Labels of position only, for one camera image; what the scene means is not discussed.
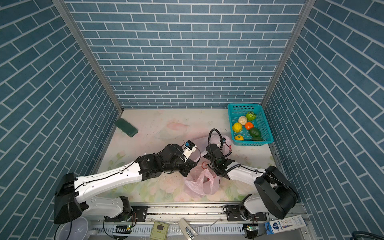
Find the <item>pink plastic bag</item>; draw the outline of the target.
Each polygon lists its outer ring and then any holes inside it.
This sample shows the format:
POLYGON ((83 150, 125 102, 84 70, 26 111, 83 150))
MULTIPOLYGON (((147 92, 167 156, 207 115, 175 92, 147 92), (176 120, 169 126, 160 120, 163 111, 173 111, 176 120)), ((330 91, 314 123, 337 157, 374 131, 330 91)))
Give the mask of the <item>pink plastic bag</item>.
POLYGON ((201 137, 192 142, 197 146, 190 159, 197 165, 185 178, 184 192, 195 201, 218 201, 221 177, 209 168, 211 161, 204 156, 208 153, 208 137, 201 137))

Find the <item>yellow orange mango fruit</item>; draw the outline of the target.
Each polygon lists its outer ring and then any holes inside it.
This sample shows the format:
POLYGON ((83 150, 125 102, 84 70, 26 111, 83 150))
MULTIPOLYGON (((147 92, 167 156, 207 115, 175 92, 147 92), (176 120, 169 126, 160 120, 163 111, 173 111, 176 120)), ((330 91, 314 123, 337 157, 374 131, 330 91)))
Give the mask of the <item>yellow orange mango fruit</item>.
POLYGON ((241 135, 237 135, 237 136, 235 136, 235 140, 237 140, 237 141, 243 141, 243 140, 244 140, 244 137, 241 136, 241 135))

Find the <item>yellow lemon fruit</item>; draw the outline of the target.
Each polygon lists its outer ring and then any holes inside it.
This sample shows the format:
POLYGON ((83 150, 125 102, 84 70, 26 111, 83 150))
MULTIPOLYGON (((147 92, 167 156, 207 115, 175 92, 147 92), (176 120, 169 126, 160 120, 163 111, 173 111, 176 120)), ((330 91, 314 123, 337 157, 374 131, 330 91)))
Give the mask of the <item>yellow lemon fruit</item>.
POLYGON ((232 126, 232 130, 233 130, 235 133, 239 133, 239 132, 241 132, 241 131, 243 130, 243 125, 240 124, 240 123, 238 123, 238 122, 236 122, 236 123, 233 124, 233 126, 232 126))

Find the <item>pale cream round fruit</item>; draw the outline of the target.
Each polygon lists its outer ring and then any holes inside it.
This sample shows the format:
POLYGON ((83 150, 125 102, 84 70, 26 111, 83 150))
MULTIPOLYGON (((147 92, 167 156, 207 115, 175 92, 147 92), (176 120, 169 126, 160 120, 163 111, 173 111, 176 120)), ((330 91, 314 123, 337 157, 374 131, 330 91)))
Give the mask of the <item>pale cream round fruit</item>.
POLYGON ((238 118, 238 123, 244 126, 248 122, 248 119, 246 116, 241 116, 238 118))

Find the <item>green round fruit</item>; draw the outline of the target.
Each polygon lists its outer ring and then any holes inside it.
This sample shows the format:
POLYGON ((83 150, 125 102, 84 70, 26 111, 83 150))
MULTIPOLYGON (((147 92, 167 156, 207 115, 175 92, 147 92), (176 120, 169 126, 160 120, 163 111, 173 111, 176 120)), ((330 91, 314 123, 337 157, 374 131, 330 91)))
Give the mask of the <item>green round fruit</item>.
POLYGON ((255 120, 257 118, 257 114, 255 114, 254 112, 252 111, 249 111, 246 113, 246 118, 249 122, 255 120))

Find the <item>green avocado fruit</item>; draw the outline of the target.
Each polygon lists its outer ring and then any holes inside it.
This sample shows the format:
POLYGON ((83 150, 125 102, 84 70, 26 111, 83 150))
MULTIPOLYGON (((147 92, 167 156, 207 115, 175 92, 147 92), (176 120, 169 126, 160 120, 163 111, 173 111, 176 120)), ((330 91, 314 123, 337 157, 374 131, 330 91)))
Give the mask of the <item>green avocado fruit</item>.
POLYGON ((263 141, 263 138, 260 137, 260 136, 253 137, 253 138, 252 138, 252 141, 258 141, 258 142, 261 141, 261 142, 262 142, 262 141, 263 141))

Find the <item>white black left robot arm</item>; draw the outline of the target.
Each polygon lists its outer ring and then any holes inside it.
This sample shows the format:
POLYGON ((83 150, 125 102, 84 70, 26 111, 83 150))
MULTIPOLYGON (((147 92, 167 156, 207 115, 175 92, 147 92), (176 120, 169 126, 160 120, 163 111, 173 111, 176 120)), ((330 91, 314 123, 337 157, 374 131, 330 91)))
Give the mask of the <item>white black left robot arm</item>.
POLYGON ((103 216, 121 222, 131 215, 126 197, 100 198, 114 188, 178 172, 186 177, 197 163, 190 159, 197 147, 187 142, 182 148, 169 144, 158 153, 142 155, 130 164, 100 174, 77 177, 69 173, 59 180, 55 191, 54 223, 69 223, 81 216, 103 216))

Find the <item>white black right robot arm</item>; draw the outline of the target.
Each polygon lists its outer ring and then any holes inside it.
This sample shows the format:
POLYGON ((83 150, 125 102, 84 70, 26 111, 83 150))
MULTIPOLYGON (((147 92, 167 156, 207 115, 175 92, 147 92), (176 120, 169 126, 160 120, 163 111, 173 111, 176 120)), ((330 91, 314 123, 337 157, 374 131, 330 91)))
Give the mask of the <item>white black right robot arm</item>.
POLYGON ((216 144, 209 144, 206 151, 205 158, 211 161, 209 166, 217 176, 256 187, 259 195, 249 194, 239 204, 239 212, 245 220, 261 212, 282 220, 296 205, 299 193, 278 168, 269 166, 258 170, 244 166, 228 159, 216 144))

